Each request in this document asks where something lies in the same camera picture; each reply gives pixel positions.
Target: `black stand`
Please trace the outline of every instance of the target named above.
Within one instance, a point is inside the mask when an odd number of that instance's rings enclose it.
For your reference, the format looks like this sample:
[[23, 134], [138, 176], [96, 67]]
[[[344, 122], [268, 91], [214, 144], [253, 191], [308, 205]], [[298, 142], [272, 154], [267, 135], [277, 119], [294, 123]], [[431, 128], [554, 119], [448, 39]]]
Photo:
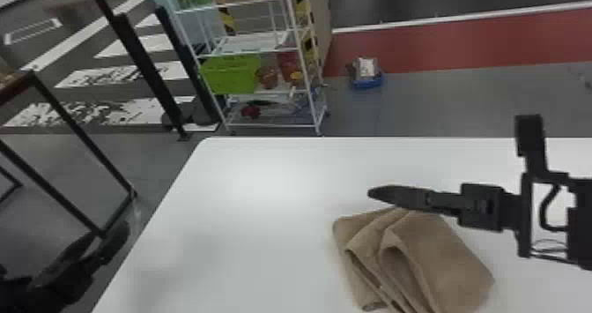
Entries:
[[[99, 160], [99, 162], [107, 169], [107, 171], [114, 177], [114, 179], [128, 192], [128, 196], [120, 203], [114, 214], [109, 218], [107, 224], [101, 228], [90, 220], [82, 211], [80, 211], [71, 201], [64, 196], [58, 189], [56, 189], [50, 182], [41, 176], [33, 167], [31, 167], [25, 160], [23, 160], [16, 152], [14, 152], [4, 141], [0, 139], [0, 153], [12, 162], [18, 169], [25, 173], [33, 182], [39, 185], [47, 194], [49, 194], [58, 204], [60, 204], [66, 211], [74, 216], [78, 221], [83, 223], [94, 235], [100, 238], [106, 238], [107, 233], [113, 225], [120, 219], [131, 201], [136, 198], [136, 191], [131, 184], [123, 177], [111, 161], [103, 154], [98, 146], [88, 137], [86, 132], [74, 121], [68, 114], [66, 109], [62, 107], [60, 101], [49, 91], [49, 89], [37, 78], [33, 71], [27, 73], [17, 73], [16, 78], [2, 91], [0, 91], [0, 105], [8, 102], [17, 95], [23, 93], [30, 87], [35, 87], [45, 100], [53, 107], [53, 109], [60, 115], [60, 117], [68, 124], [74, 133], [82, 140], [85, 146], [92, 152], [92, 154]], [[16, 178], [12, 177], [16, 182], [15, 185], [20, 184]]]
[[142, 73], [144, 80], [148, 86], [152, 89], [152, 92], [159, 100], [160, 105], [165, 110], [171, 124], [179, 132], [180, 141], [187, 141], [191, 138], [185, 129], [187, 117], [183, 115], [179, 106], [174, 101], [173, 95], [167, 88], [167, 85], [162, 80], [156, 66], [152, 62], [152, 59], [144, 49], [144, 46], [137, 38], [136, 31], [131, 26], [130, 21], [124, 14], [115, 15], [109, 7], [107, 0], [94, 0], [99, 6], [100, 10], [105, 15], [105, 18], [115, 30], [115, 34], [122, 42], [125, 49], [128, 51], [129, 56], [134, 61], [136, 67]]
[[214, 104], [212, 103], [212, 98], [210, 94], [204, 89], [201, 80], [197, 76], [197, 64], [191, 52], [189, 51], [189, 46], [183, 46], [177, 33], [175, 32], [173, 25], [171, 24], [171, 19], [168, 17], [167, 9], [162, 6], [159, 6], [154, 11], [156, 17], [159, 19], [160, 24], [165, 30], [168, 39], [173, 44], [173, 49], [177, 53], [177, 56], [181, 60], [183, 64], [183, 68], [187, 72], [189, 76], [189, 80], [193, 87], [196, 89], [197, 98], [199, 101], [196, 100], [192, 102], [186, 102], [188, 105], [179, 105], [181, 111], [183, 111], [184, 115], [189, 115], [193, 119], [196, 124], [199, 125], [212, 125], [214, 123], [220, 122], [220, 116], [218, 112], [214, 108]]
[[0, 203], [2, 203], [8, 196], [10, 196], [12, 192], [23, 186], [23, 184], [11, 173], [9, 173], [8, 170], [2, 167], [0, 167], [0, 174], [2, 174], [2, 176], [12, 183], [11, 187], [5, 193], [3, 193], [2, 196], [0, 196]]

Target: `red object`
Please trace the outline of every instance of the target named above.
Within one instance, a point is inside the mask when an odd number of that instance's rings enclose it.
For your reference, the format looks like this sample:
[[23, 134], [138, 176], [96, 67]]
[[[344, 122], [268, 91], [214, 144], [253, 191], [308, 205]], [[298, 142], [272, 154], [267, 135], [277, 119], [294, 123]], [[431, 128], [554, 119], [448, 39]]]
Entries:
[[286, 82], [292, 82], [294, 72], [301, 72], [300, 58], [296, 52], [277, 53], [277, 63]]
[[245, 106], [240, 110], [240, 114], [244, 117], [250, 117], [256, 120], [261, 116], [261, 109], [255, 106]]
[[335, 34], [324, 75], [359, 56], [388, 73], [592, 60], [592, 9]]

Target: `black metal pole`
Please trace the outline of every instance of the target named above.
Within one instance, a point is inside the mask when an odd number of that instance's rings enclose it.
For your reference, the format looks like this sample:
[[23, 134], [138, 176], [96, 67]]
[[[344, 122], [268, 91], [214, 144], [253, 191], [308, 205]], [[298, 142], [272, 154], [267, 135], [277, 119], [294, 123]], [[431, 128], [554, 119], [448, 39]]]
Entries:
[[12, 192], [23, 186], [23, 183], [21, 183], [16, 177], [9, 173], [8, 170], [2, 167], [0, 167], [0, 174], [2, 174], [4, 177], [6, 177], [7, 180], [11, 181], [12, 183], [12, 186], [5, 193], [3, 193], [2, 196], [0, 196], [0, 203], [2, 203], [8, 196], [10, 196]]
[[60, 204], [66, 211], [74, 216], [78, 221], [84, 224], [93, 234], [100, 238], [105, 238], [106, 233], [100, 229], [92, 220], [84, 215], [74, 204], [68, 200], [60, 191], [58, 191], [51, 183], [43, 178], [37, 171], [29, 166], [16, 152], [5, 144], [0, 139], [0, 153], [3, 154], [6, 159], [10, 160], [18, 169], [25, 173], [31, 178], [37, 185], [39, 185], [47, 194], [49, 194], [58, 204]]
[[39, 80], [37, 75], [35, 75], [32, 72], [30, 72], [29, 74], [32, 75], [33, 85], [35, 86], [35, 88], [39, 90], [41, 95], [45, 98], [45, 100], [48, 101], [51, 107], [54, 108], [57, 114], [59, 114], [62, 117], [62, 119], [66, 122], [66, 124], [68, 124], [70, 129], [72, 129], [72, 131], [74, 131], [74, 133], [80, 138], [80, 140], [82, 140], [86, 147], [89, 150], [91, 150], [92, 154], [94, 154], [94, 156], [107, 169], [107, 171], [111, 173], [115, 180], [117, 180], [117, 182], [121, 184], [121, 186], [130, 195], [133, 195], [135, 191], [134, 188], [131, 186], [130, 182], [128, 182], [128, 180], [126, 180], [125, 177], [123, 177], [122, 173], [120, 173], [119, 170], [117, 170], [117, 168], [113, 165], [113, 163], [111, 163], [107, 156], [105, 156], [105, 154], [99, 149], [99, 147], [96, 146], [96, 144], [94, 144], [93, 140], [90, 137], [88, 137], [86, 132], [82, 130], [82, 128], [76, 123], [76, 121], [74, 121], [74, 119], [70, 116], [70, 114], [68, 114], [66, 109], [62, 107], [60, 101], [58, 101], [58, 99], [56, 99], [56, 97], [49, 91], [45, 84], [43, 84], [43, 82]]
[[167, 85], [162, 80], [159, 71], [156, 69], [154, 62], [146, 52], [146, 49], [137, 37], [136, 31], [132, 27], [130, 21], [124, 14], [115, 15], [107, 0], [94, 0], [99, 9], [105, 15], [105, 18], [117, 34], [117, 37], [122, 42], [129, 56], [134, 61], [136, 67], [142, 73], [144, 80], [152, 89], [152, 92], [159, 100], [160, 105], [165, 110], [171, 123], [179, 132], [180, 140], [187, 141], [191, 136], [183, 128], [185, 120], [179, 106], [174, 101], [173, 95], [167, 88]]
[[204, 89], [201, 80], [197, 76], [197, 63], [191, 55], [191, 52], [189, 51], [189, 47], [192, 47], [192, 45], [182, 45], [181, 41], [179, 40], [179, 36], [174, 30], [173, 24], [171, 24], [171, 19], [168, 16], [167, 9], [165, 7], [157, 7], [154, 11], [154, 14], [159, 19], [160, 24], [162, 25], [166, 35], [168, 36], [168, 39], [171, 41], [171, 44], [173, 45], [174, 51], [177, 53], [177, 56], [183, 64], [183, 68], [185, 68], [185, 71], [189, 76], [191, 84], [193, 84], [193, 87], [196, 89], [197, 97], [202, 102], [203, 109], [206, 111], [213, 123], [218, 122], [220, 120], [220, 116], [218, 114], [218, 111], [214, 107], [213, 102], [215, 101], [212, 99], [211, 95]]

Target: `black table frame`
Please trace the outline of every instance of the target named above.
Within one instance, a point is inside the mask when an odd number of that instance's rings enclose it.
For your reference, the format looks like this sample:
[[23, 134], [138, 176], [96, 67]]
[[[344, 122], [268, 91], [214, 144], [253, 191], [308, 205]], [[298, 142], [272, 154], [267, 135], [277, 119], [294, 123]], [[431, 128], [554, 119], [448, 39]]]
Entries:
[[[88, 216], [80, 211], [71, 201], [62, 194], [56, 187], [41, 176], [33, 167], [31, 167], [25, 160], [23, 160], [16, 152], [14, 152], [5, 142], [0, 139], [0, 153], [6, 157], [12, 164], [27, 175], [33, 182], [39, 185], [48, 195], [50, 195], [59, 205], [68, 211], [74, 218], [85, 225], [93, 234], [100, 238], [106, 238], [107, 233], [113, 225], [121, 218], [130, 203], [136, 198], [137, 192], [134, 190], [130, 182], [123, 177], [117, 168], [111, 163], [107, 156], [99, 149], [96, 144], [88, 137], [86, 132], [76, 123], [76, 121], [63, 108], [60, 101], [49, 91], [49, 89], [39, 80], [33, 71], [19, 72], [15, 74], [8, 86], [0, 91], [0, 106], [10, 101], [12, 98], [23, 93], [26, 89], [35, 87], [43, 98], [53, 107], [59, 116], [68, 124], [74, 133], [82, 140], [85, 146], [92, 152], [97, 160], [107, 169], [107, 171], [114, 177], [114, 179], [127, 191], [127, 197], [119, 204], [114, 214], [111, 215], [104, 227], [99, 227]], [[22, 184], [14, 178], [5, 169], [0, 170], [0, 173], [11, 180], [13, 187], [2, 195], [0, 201], [5, 199]]]

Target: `shelf rack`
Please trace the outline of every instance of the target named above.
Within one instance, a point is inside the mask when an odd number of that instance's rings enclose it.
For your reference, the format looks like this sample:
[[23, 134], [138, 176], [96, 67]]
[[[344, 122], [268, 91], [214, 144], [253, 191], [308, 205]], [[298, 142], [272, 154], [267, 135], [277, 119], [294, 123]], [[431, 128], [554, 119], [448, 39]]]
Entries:
[[[304, 4], [310, 8], [309, 0]], [[313, 59], [305, 55], [303, 41], [310, 36], [313, 38], [314, 26], [309, 12], [306, 10], [295, 11], [293, 0], [239, 0], [224, 1], [223, 3], [212, 0], [209, 4], [198, 5], [192, 8], [180, 8], [176, 0], [167, 0], [169, 8], [172, 8], [171, 16], [178, 26], [181, 37], [186, 44], [191, 44], [191, 33], [201, 34], [204, 40], [203, 51], [197, 53], [195, 48], [189, 47], [191, 55], [196, 59], [198, 73], [201, 66], [208, 58], [218, 56], [238, 56], [295, 52], [300, 61], [304, 84], [294, 86], [285, 82], [280, 77], [278, 86], [266, 90], [261, 84], [257, 86], [254, 93], [248, 94], [225, 94], [226, 106], [220, 106], [214, 102], [222, 122], [231, 134], [235, 128], [260, 127], [260, 128], [312, 128], [318, 136], [321, 136], [321, 124], [328, 115], [327, 98], [324, 92], [322, 79], [322, 68], [319, 67], [317, 47], [312, 47]], [[237, 29], [233, 35], [229, 35], [222, 23], [222, 20], [212, 21], [208, 19], [216, 15], [219, 10], [245, 8], [257, 5], [259, 12], [254, 17], [236, 19], [236, 21], [249, 21], [267, 19], [264, 29]], [[261, 13], [261, 7], [267, 8]], [[186, 26], [186, 17], [191, 17], [193, 28]], [[211, 97], [216, 100], [206, 77], [202, 76], [204, 85]], [[262, 110], [257, 118], [244, 116], [241, 110], [251, 101], [272, 101], [273, 109]]]

